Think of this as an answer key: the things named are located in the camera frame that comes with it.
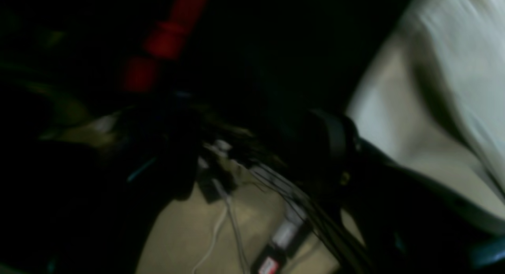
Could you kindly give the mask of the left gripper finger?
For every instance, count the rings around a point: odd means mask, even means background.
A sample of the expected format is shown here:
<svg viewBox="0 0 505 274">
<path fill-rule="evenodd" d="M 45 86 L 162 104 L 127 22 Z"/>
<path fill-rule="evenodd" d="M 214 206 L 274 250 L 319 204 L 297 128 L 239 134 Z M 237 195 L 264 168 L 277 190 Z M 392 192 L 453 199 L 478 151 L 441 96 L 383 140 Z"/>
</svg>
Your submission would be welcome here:
<svg viewBox="0 0 505 274">
<path fill-rule="evenodd" d="M 342 274 L 503 274 L 504 220 L 390 159 L 346 116 L 304 119 L 304 191 Z"/>
</svg>

